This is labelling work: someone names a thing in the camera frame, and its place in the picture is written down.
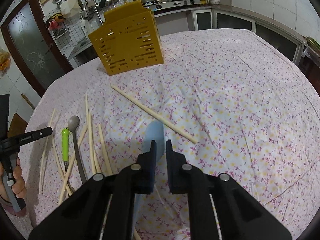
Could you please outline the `person's left hand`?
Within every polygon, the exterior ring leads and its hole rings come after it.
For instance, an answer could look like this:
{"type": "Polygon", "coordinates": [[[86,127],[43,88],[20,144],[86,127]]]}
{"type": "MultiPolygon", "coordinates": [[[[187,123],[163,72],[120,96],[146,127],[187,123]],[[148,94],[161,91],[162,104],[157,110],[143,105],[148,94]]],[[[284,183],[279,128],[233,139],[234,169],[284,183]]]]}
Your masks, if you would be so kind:
{"type": "MultiPolygon", "coordinates": [[[[16,159],[16,167],[14,168],[13,175],[16,180],[16,183],[12,186],[12,191],[16,195],[17,198],[24,198],[25,195],[27,194],[27,189],[25,187],[25,181],[22,177],[22,169],[21,169],[21,161],[19,157],[16,159]]],[[[0,178],[0,188],[1,188],[1,197],[7,201],[10,202],[10,199],[6,193],[5,187],[3,185],[2,177],[3,177],[3,166],[0,164],[0,173],[1,173],[1,178],[0,178]]]]}

